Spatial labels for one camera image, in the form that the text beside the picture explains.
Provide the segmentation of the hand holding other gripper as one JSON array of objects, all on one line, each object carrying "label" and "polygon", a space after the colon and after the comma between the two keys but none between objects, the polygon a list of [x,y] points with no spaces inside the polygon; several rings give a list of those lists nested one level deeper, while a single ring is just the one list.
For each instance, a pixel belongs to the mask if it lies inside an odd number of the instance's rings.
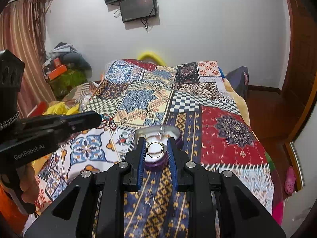
[{"label": "hand holding other gripper", "polygon": [[35,201],[39,188],[31,163],[2,173],[1,186],[23,215],[30,215],[36,211]]}]

